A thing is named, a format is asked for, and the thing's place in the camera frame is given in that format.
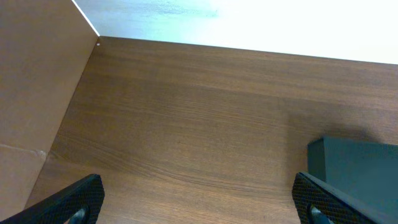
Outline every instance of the wooden tabletop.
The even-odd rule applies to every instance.
[[[398,144],[398,66],[100,37],[27,206],[90,174],[98,223],[299,223],[323,134]]]

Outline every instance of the brown wooden surface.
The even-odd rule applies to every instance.
[[[97,38],[71,0],[0,0],[0,220],[24,209]]]
[[[90,173],[99,223],[298,223],[322,134],[398,144],[398,66],[100,38],[28,205]]]

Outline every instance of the white wall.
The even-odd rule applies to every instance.
[[[398,64],[398,1],[76,0],[100,35]]]

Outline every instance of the black object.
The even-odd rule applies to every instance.
[[[101,177],[90,174],[0,224],[96,223],[104,196]]]
[[[292,195],[301,223],[398,223],[308,173],[296,175]]]
[[[308,173],[398,218],[398,146],[324,136],[308,145]]]

